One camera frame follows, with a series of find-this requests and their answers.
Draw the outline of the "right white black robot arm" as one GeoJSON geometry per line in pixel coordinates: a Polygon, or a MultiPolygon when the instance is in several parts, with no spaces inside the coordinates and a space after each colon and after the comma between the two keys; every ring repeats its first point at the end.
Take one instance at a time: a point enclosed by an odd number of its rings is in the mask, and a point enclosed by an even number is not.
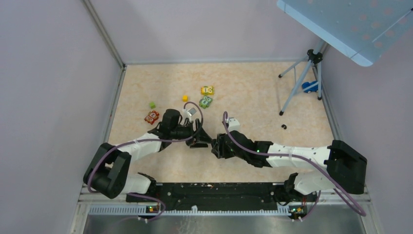
{"type": "Polygon", "coordinates": [[[292,201],[318,190],[364,193],[367,158],[341,140],[333,140],[331,145],[323,147],[292,147],[271,141],[252,141],[232,131],[217,135],[211,146],[217,158],[238,157],[258,168],[308,169],[307,173],[292,175],[285,182],[286,196],[292,201]]]}

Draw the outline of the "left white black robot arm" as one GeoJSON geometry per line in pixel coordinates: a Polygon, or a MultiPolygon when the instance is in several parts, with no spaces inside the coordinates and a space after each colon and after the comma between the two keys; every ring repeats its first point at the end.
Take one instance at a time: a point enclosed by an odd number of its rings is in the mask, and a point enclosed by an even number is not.
{"type": "Polygon", "coordinates": [[[172,143],[184,142],[190,148],[206,148],[212,138],[202,128],[203,120],[184,118],[178,110],[167,109],[158,125],[132,141],[119,145],[101,144],[83,182],[91,193],[113,199],[121,193],[135,193],[144,201],[156,196],[154,178],[136,173],[129,175],[131,163],[161,152],[172,143]]]}

